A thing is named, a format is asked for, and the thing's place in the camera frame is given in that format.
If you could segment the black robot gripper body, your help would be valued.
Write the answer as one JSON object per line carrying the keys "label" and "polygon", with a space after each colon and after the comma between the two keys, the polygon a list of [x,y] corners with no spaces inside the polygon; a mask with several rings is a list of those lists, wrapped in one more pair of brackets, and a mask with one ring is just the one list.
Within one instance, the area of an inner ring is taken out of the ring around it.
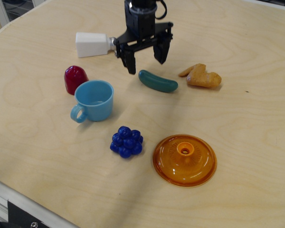
{"label": "black robot gripper body", "polygon": [[172,40],[172,22],[156,23],[167,15],[167,6],[164,1],[159,1],[164,7],[162,16],[157,17],[157,0],[126,0],[124,2],[126,31],[118,37],[114,44],[115,54],[121,58],[125,50],[137,52],[153,47],[157,40]]}

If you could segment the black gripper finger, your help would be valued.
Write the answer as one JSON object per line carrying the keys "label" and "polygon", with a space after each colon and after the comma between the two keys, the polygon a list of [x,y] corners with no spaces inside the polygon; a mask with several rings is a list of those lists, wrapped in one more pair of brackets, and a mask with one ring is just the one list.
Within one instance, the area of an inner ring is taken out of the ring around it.
{"label": "black gripper finger", "polygon": [[128,69],[129,74],[135,75],[136,73],[136,61],[134,52],[125,50],[121,53],[121,59],[123,66]]}
{"label": "black gripper finger", "polygon": [[170,42],[170,39],[157,40],[153,46],[154,57],[160,64],[163,64],[167,59]]}

